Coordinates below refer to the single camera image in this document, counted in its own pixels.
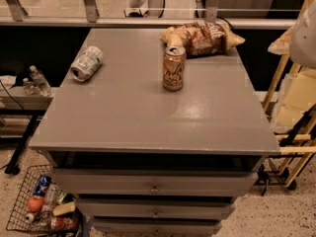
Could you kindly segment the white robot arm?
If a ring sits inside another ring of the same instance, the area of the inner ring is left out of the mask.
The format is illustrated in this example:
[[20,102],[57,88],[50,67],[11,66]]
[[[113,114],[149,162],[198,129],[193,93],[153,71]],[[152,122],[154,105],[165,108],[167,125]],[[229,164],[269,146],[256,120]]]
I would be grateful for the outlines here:
[[298,17],[289,44],[289,54],[293,62],[316,68],[316,0]]

